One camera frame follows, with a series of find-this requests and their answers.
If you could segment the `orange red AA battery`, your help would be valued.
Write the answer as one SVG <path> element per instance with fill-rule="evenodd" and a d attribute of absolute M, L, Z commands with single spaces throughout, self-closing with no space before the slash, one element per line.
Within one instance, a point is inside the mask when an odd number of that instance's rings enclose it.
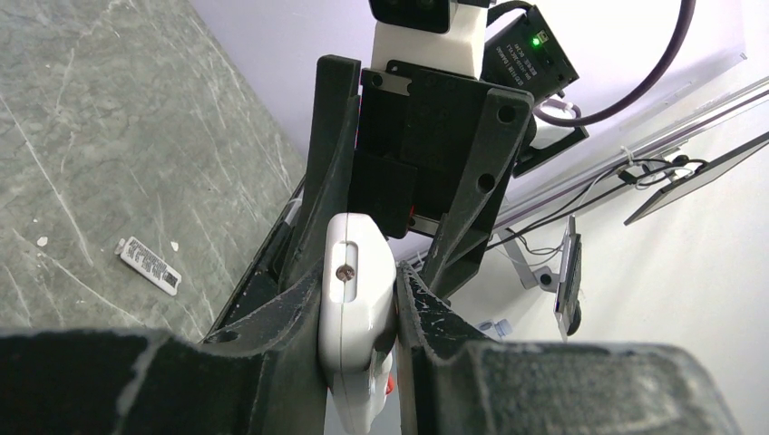
<path fill-rule="evenodd" d="M 388 374 L 388 378 L 385 386 L 385 395 L 389 396 L 395 390 L 395 387 L 396 387 L 395 377 L 394 377 L 394 374 L 390 372 Z"/>

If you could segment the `white battery cover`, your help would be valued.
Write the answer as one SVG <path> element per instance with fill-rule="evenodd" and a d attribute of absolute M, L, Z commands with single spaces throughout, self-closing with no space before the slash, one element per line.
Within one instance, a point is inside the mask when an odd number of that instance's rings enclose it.
<path fill-rule="evenodd" d="M 121 238 L 114 253 L 165 294 L 171 297 L 178 294 L 181 274 L 136 237 Z"/>

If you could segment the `white remote control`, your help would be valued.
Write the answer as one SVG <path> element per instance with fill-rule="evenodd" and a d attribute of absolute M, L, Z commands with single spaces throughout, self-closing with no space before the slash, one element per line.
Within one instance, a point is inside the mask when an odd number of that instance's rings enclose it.
<path fill-rule="evenodd" d="M 393 253 L 366 214 L 340 213 L 326 231 L 318 358 L 344 430 L 367 434 L 386 402 L 395 326 Z"/>

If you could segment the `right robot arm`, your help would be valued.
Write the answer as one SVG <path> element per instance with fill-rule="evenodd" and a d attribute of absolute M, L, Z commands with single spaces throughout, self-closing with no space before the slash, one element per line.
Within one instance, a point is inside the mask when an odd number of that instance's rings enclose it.
<path fill-rule="evenodd" d="M 535 150 L 534 112 L 578 79 L 524 1 L 373 1 L 369 67 L 316 64 L 304 202 L 278 272 L 294 285 L 323 255 L 337 213 L 386 238 L 432 244 L 421 278 L 445 298 L 474 277 L 509 180 L 562 152 Z"/>

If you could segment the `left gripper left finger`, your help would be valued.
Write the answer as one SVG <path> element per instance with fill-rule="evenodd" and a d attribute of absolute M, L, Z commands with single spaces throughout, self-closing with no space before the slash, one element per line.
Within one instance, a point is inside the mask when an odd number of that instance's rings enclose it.
<path fill-rule="evenodd" d="M 164 330 L 4 329 L 4 434 L 319 434 L 322 268 L 209 343 Z"/>

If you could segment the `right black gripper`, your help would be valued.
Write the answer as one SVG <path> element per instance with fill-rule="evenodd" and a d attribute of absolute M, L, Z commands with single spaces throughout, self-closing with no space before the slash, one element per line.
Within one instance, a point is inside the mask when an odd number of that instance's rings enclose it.
<path fill-rule="evenodd" d="M 358 60 L 317 61 L 303 201 L 279 286 L 293 286 L 323 257 L 328 222 L 348 204 L 390 238 L 431 237 L 419 220 L 441 220 L 421 277 L 445 298 L 449 261 L 509 167 L 533 97 L 392 61 L 362 71 L 360 102 L 360 72 Z"/>

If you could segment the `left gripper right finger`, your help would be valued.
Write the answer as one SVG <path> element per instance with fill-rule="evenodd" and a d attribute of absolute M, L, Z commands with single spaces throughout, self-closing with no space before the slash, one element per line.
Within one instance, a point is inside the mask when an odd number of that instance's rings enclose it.
<path fill-rule="evenodd" d="M 649 343 L 495 341 L 397 267 L 404 434 L 736 434 L 711 376 Z"/>

